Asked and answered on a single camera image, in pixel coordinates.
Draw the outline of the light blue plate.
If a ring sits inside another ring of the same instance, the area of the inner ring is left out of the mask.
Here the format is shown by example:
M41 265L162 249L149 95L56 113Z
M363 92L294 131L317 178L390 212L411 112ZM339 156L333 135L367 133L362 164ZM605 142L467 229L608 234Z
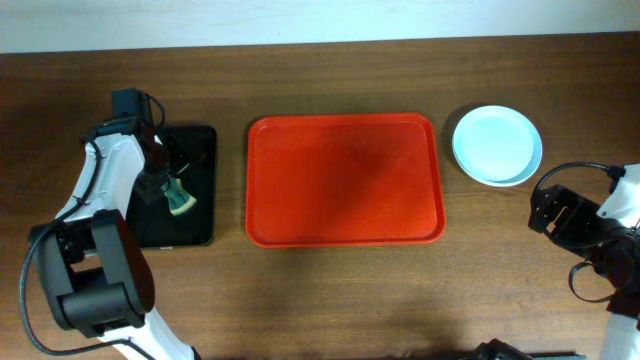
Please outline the light blue plate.
M475 181L493 187L524 183L538 170L544 147L534 124L505 106L485 105L464 114L451 137L460 168Z

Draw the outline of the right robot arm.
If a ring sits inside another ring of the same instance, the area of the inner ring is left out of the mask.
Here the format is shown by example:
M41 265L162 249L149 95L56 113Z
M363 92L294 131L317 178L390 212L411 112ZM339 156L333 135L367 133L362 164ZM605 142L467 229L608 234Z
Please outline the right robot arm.
M599 205L561 185L544 188L556 173L594 168L611 179L609 197ZM528 226L582 261L568 275L574 290L576 273L586 267L605 278L614 292L600 298L609 320L601 359L639 358L639 166L570 162L559 165L536 183L530 197Z

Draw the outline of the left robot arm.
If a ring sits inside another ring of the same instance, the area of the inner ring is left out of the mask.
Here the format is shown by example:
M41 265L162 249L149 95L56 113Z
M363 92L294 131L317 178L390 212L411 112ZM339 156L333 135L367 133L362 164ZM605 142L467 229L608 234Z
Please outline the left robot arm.
M150 267L126 222L132 193L148 201L166 198L173 216L197 202L180 175L189 160L157 138L153 112L161 103L129 88L112 94L113 115L82 139L85 162L65 207L33 228L19 280L19 308L27 338L49 356L56 350L35 335L26 289L38 271L52 316L64 330L77 330L94 344L65 350L78 355L114 347L128 359L196 359L155 307Z

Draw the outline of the green yellow sponge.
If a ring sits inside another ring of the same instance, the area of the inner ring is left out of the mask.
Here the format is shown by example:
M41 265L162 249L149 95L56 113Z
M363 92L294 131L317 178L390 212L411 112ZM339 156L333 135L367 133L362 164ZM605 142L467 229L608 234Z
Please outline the green yellow sponge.
M179 178L170 177L169 181L162 186L162 191L173 216L185 214L197 203L197 199L186 191Z

